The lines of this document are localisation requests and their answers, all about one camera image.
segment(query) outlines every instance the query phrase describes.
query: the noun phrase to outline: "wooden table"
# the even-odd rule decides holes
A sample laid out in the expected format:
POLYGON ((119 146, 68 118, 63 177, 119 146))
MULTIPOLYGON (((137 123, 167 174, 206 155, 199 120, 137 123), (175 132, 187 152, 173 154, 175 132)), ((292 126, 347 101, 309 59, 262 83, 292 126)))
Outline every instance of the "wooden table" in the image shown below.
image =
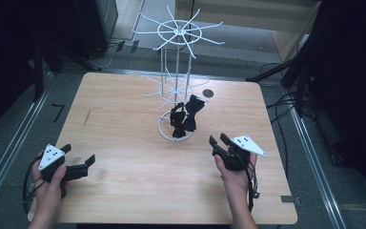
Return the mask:
MULTIPOLYGON (((191 84, 204 80, 191 80, 191 84)), ((180 142, 164 138, 159 117, 173 105, 143 76, 87 73, 71 106, 57 147, 70 143, 66 164, 96 162, 89 176, 67 186, 58 221, 80 223, 231 224, 223 182, 209 137, 249 135, 267 154, 256 165, 260 198, 253 215, 260 224, 293 224, 291 192, 284 175, 262 93, 257 84, 210 80, 193 88, 213 91, 196 115, 197 130, 180 142)), ((35 212, 33 204, 29 219, 35 212)))

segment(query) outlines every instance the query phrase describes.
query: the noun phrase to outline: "human hand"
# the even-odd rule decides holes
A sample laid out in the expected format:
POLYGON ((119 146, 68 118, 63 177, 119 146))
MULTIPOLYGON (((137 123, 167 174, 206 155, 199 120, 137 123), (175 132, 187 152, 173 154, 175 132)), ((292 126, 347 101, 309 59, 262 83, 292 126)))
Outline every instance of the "human hand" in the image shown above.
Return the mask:
MULTIPOLYGON (((216 168, 221 173, 221 178, 224 181, 225 190, 227 192, 227 196, 236 196, 246 198, 249 190, 249 180, 246 176, 245 170, 242 171, 230 171, 225 168, 224 161, 219 155, 214 156, 216 168)), ((250 155, 250 162, 249 164, 249 174, 251 178, 253 178, 254 171, 252 168, 255 167, 257 161, 257 154, 250 155)))
POLYGON ((41 172, 38 170, 40 160, 32 166, 34 187, 37 197, 37 210, 29 228, 52 228, 61 213, 61 188, 60 183, 64 177, 67 166, 60 165, 52 176, 51 182, 44 182, 41 179, 41 172))
MULTIPOLYGON (((225 168, 224 161, 221 156, 214 157, 216 168, 221 172, 221 178, 224 181, 225 191, 227 192, 228 203, 230 204, 231 213, 234 221, 234 228, 257 228, 254 218, 248 209, 248 201, 246 200, 249 190, 249 180, 245 170, 230 171, 225 168)), ((257 154, 250 155, 250 163, 248 171, 251 178, 257 161, 257 154)))

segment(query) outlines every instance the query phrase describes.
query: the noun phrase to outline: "gray floor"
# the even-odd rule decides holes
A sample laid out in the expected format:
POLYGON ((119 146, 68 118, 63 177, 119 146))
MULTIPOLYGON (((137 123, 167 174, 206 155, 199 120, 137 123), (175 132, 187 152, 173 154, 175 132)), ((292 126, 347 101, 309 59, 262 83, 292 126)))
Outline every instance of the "gray floor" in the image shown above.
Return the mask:
MULTIPOLYGON (((216 34, 213 38, 223 40, 227 36, 218 37, 216 34)), ((108 67, 103 68, 103 72, 126 73, 124 70, 129 70, 129 73, 134 71, 133 73, 140 74, 159 72, 159 56, 156 51, 143 46, 145 44, 144 40, 145 38, 140 38, 141 45, 134 53, 131 53, 131 47, 128 44, 119 52, 111 49, 109 55, 112 57, 112 62, 108 67)), ((247 44, 250 47, 249 50, 252 50, 252 54, 248 54, 246 59, 234 57, 232 53, 228 53, 228 50, 235 53, 237 50, 241 50, 242 46, 229 47, 227 50, 213 53, 207 52, 207 50, 214 50, 214 47, 209 46, 208 49, 204 47, 205 51, 200 53, 193 62, 193 76, 243 81, 245 77, 257 75, 260 70, 267 71, 274 65, 263 66, 266 63, 277 62, 278 54, 273 50, 274 43, 272 43, 272 40, 265 37, 259 41, 261 42, 259 44, 247 44), (257 47, 270 47, 264 49, 264 51, 269 50, 269 54, 264 53, 261 49, 257 50, 257 47)), ((107 65, 109 61, 110 59, 106 53, 93 60, 94 63, 100 65, 107 65)), ((22 120, 30 111, 33 87, 24 92, 12 108, 0 119, 0 159, 2 157, 7 158, 8 154, 13 154, 13 157, 9 159, 8 173, 2 175, 4 179, 0 185, 0 228, 25 228, 28 225, 21 200, 23 176, 36 153, 44 148, 47 143, 55 144, 78 85, 86 72, 66 57, 64 57, 64 63, 65 68, 62 73, 49 74, 46 77, 48 80, 46 86, 51 85, 50 90, 47 91, 45 100, 42 101, 41 111, 30 126, 25 128, 27 131, 21 138, 20 145, 13 145, 11 141, 19 126, 21 126, 22 120), (55 123, 53 121, 58 114, 58 108, 53 107, 53 103, 65 105, 64 112, 55 123)), ((260 82, 266 104, 276 103, 286 93, 279 85, 280 78, 281 74, 277 73, 260 82)), ((277 108, 277 112, 280 114, 288 109, 288 105, 281 105, 277 108)), ((269 109, 269 116, 270 119, 275 118, 274 108, 269 109)), ((274 135, 285 167, 286 158, 288 158, 288 182, 293 197, 296 199, 295 207, 298 214, 296 224, 281 225, 280 228, 333 228, 327 207, 315 180, 310 160, 300 139, 298 129, 295 127, 294 119, 291 114, 286 114, 279 120, 283 135, 279 131, 277 122, 273 124, 274 135), (287 155, 285 155, 284 140, 287 145, 287 155)), ((347 228, 366 228, 365 177, 354 169, 334 166, 330 159, 330 150, 319 131, 317 123, 308 117, 302 120, 314 144, 316 156, 323 168, 324 175, 334 193, 344 224, 347 228)), ((75 227, 74 224, 56 225, 56 228, 75 227)), ((277 225, 260 225, 260 228, 277 228, 277 225)))

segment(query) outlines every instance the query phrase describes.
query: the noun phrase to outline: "cable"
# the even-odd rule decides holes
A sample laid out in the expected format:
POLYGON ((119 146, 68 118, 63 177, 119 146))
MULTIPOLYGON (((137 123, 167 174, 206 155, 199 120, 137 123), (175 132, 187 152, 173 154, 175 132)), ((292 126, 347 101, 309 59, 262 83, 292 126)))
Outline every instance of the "cable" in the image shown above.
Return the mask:
POLYGON ((257 76, 253 76, 253 77, 248 77, 245 80, 248 82, 258 82, 275 73, 279 73, 279 72, 282 72, 282 71, 288 69, 290 66, 293 65, 293 62, 295 62, 294 59, 290 59, 290 60, 286 61, 285 63, 279 64, 277 67, 274 67, 274 68, 266 71, 265 73, 262 73, 262 74, 259 74, 257 76))
POLYGON ((254 164, 249 161, 249 164, 252 165, 252 168, 249 167, 249 165, 246 165, 245 162, 242 160, 242 158, 239 156, 239 154, 236 151, 231 151, 231 153, 233 153, 238 159, 239 161, 242 163, 242 165, 245 167, 245 173, 246 173, 246 177, 248 177, 249 183, 252 182, 251 179, 251 175, 249 174, 248 169, 251 169, 253 172, 253 177, 254 177, 254 186, 253 186, 253 196, 252 198, 258 198, 259 197, 259 193, 257 192, 257 176, 256 176, 256 168, 254 167, 254 164))
MULTIPOLYGON (((285 99, 285 100, 282 100, 285 96, 288 96, 288 95, 291 95, 291 94, 296 94, 296 93, 287 93, 287 94, 284 94, 282 95, 277 101, 276 103, 274 104, 270 104, 270 105, 267 105, 266 108, 267 109, 270 109, 272 107, 275 107, 275 106, 278 106, 278 105, 282 105, 282 104, 287 104, 287 105, 295 105, 295 99, 293 98, 289 98, 289 99, 285 99)), ((304 108, 311 108, 311 104, 310 104, 310 100, 302 100, 302 104, 301 104, 301 108, 304 109, 304 108)), ((278 118, 282 117, 283 115, 286 115, 289 111, 286 111, 286 112, 283 112, 281 113, 278 117, 276 117, 275 119, 273 119, 271 121, 271 123, 274 123, 278 118)), ((304 110, 302 110, 302 113, 305 115, 305 116, 308 116, 308 117, 311 117, 311 118, 315 118, 315 114, 313 111, 311 111, 310 114, 307 114, 305 113, 304 110)))
POLYGON ((37 189, 39 189, 46 181, 43 179, 43 182, 41 182, 41 184, 39 184, 37 187, 35 187, 29 194, 28 196, 28 201, 31 199, 31 195, 33 195, 35 193, 35 191, 37 191, 37 189))
POLYGON ((280 63, 267 63, 267 64, 264 64, 259 69, 260 73, 262 73, 262 70, 263 70, 264 67, 269 66, 269 65, 280 65, 280 63))
POLYGON ((27 212, 29 211, 29 200, 31 197, 31 194, 35 192, 36 189, 38 189, 41 185, 39 185, 38 187, 36 187, 34 190, 32 190, 31 192, 28 193, 28 180, 29 180, 29 176, 31 173, 31 169, 32 166, 34 165, 34 163, 41 159, 43 156, 38 156, 36 157, 31 164, 28 167, 28 170, 26 171, 26 175, 25 175, 25 179, 23 180, 23 208, 25 209, 25 212, 27 214, 27 212))
POLYGON ((91 62, 94 66, 96 66, 97 68, 106 68, 106 67, 109 67, 109 65, 112 63, 112 57, 110 56, 110 50, 112 49, 112 48, 114 48, 114 47, 117 47, 117 46, 111 46, 111 47, 109 47, 108 48, 108 51, 107 51, 107 53, 108 53, 108 57, 109 57, 109 63, 108 64, 106 64, 106 65, 98 65, 98 64, 96 64, 96 63, 94 63, 93 61, 91 61, 91 60, 89 60, 89 62, 91 62))
POLYGON ((281 127, 281 123, 279 121, 279 118, 281 118, 282 116, 286 115, 287 113, 290 112, 290 110, 295 106, 294 103, 289 103, 289 101, 295 101, 294 99, 286 99, 286 100, 282 100, 283 98, 285 98, 286 96, 290 95, 290 94, 294 94, 294 93, 287 93, 287 94, 284 94, 282 95, 277 101, 276 103, 272 104, 272 105, 268 105, 266 106, 267 109, 269 108, 272 108, 274 107, 274 113, 275 113, 275 118, 273 120, 271 120, 270 122, 273 124, 275 121, 277 122, 277 125, 278 125, 278 130, 280 131, 280 134, 281 134, 281 139, 283 140, 283 145, 284 145, 284 156, 285 156, 285 177, 288 179, 288 168, 289 168, 289 165, 288 165, 288 149, 287 149, 287 141, 285 139, 285 136, 284 136, 284 132, 282 130, 282 127, 281 127), (282 112, 281 114, 278 114, 278 111, 277 111, 277 107, 278 105, 283 105, 283 104, 293 104, 293 106, 291 106, 290 108, 286 109, 284 112, 282 112))

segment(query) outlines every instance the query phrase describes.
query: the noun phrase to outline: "black cable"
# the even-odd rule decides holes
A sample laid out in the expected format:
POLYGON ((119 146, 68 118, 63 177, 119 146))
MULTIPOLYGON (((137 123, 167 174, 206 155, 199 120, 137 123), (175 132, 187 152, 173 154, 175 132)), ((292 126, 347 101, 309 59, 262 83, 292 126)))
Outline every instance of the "black cable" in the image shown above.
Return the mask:
POLYGON ((286 96, 288 96, 288 95, 291 95, 291 94, 296 94, 296 93, 287 93, 287 94, 284 94, 284 95, 282 95, 277 101, 276 101, 276 103, 274 103, 274 104, 272 104, 272 105, 270 105, 270 106, 274 106, 275 104, 278 104, 278 103, 280 103, 280 101, 281 101, 281 99, 283 99, 284 97, 286 97, 286 96))
POLYGON ((293 99, 293 98, 285 99, 285 100, 280 101, 279 103, 276 102, 274 104, 267 105, 266 108, 270 109, 272 107, 275 107, 277 105, 282 105, 282 104, 295 104, 295 99, 293 99))
POLYGON ((41 184, 39 184, 37 187, 35 187, 30 193, 29 193, 29 196, 28 196, 28 202, 31 200, 31 197, 32 195, 35 193, 35 191, 37 191, 37 189, 39 189, 46 181, 43 179, 43 182, 41 182, 41 184))
POLYGON ((291 106, 290 108, 286 109, 284 112, 282 112, 281 114, 277 114, 275 112, 275 118, 273 120, 270 121, 271 124, 273 124, 274 122, 278 121, 279 118, 281 118, 282 116, 288 114, 292 108, 294 108, 295 106, 291 106))
POLYGON ((257 192, 257 176, 256 176, 256 168, 254 167, 254 164, 251 161, 249 161, 249 163, 252 165, 252 168, 250 168, 249 165, 245 164, 245 162, 242 160, 242 158, 239 156, 239 154, 237 152, 232 151, 232 153, 239 159, 239 161, 245 167, 245 173, 246 173, 246 176, 248 177, 249 183, 252 183, 252 179, 251 179, 251 175, 249 174, 248 168, 252 170, 253 177, 254 177, 254 186, 252 187, 252 190, 253 190, 252 198, 258 198, 260 194, 257 192))
POLYGON ((280 64, 278 65, 277 67, 274 67, 268 71, 266 71, 265 73, 261 73, 257 76, 253 76, 253 77, 249 77, 249 78, 245 78, 245 81, 248 81, 248 82, 258 82, 262 79, 265 79, 275 73, 279 73, 281 71, 284 71, 286 69, 288 69, 290 66, 292 66, 294 64, 294 59, 290 59, 288 60, 287 62, 283 63, 283 64, 280 64))
POLYGON ((35 190, 41 186, 41 185, 39 185, 37 188, 35 188, 33 191, 31 191, 28 196, 28 180, 29 180, 29 176, 31 173, 31 169, 32 169, 32 166, 34 165, 34 163, 37 160, 41 159, 41 157, 43 157, 43 156, 38 156, 31 162, 31 164, 28 167, 28 170, 26 171, 25 179, 23 180, 23 208, 25 209, 26 214, 29 211, 29 200, 30 200, 31 194, 34 193, 35 190))
POLYGON ((269 65, 280 65, 280 63, 267 63, 267 64, 264 64, 260 67, 259 72, 262 73, 263 68, 266 67, 266 66, 269 66, 269 65))

